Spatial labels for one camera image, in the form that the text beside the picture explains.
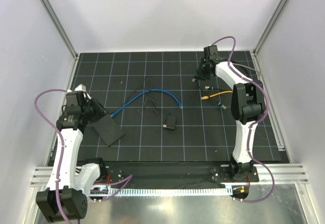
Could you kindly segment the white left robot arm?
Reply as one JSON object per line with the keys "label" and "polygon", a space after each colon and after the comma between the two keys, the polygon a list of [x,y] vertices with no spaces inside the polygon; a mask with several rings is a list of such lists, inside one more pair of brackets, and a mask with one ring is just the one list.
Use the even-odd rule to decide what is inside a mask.
{"label": "white left robot arm", "polygon": [[108,172],[101,158],[87,160],[76,173],[79,147],[86,126],[104,110],[83,88],[67,90],[66,104],[56,123],[49,123],[57,133],[53,169],[36,203],[49,223],[80,221],[87,213],[90,190],[106,181]]}

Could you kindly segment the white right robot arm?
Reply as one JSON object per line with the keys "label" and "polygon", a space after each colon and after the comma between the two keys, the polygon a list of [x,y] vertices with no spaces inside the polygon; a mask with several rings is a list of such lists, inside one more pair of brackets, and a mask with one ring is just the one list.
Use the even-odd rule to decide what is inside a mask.
{"label": "white right robot arm", "polygon": [[236,122],[236,141],[229,176],[233,181],[243,181],[253,172],[254,133],[266,109],[263,84],[242,74],[232,62],[201,58],[193,81],[207,80],[211,75],[222,79],[233,92],[231,114]]}

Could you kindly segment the black network switch box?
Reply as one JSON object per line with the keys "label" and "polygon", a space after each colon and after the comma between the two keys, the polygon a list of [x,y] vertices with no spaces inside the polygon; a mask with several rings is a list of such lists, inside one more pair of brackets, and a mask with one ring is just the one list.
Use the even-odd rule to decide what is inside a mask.
{"label": "black network switch box", "polygon": [[125,135],[120,126],[109,114],[103,116],[92,125],[107,146],[113,145]]}

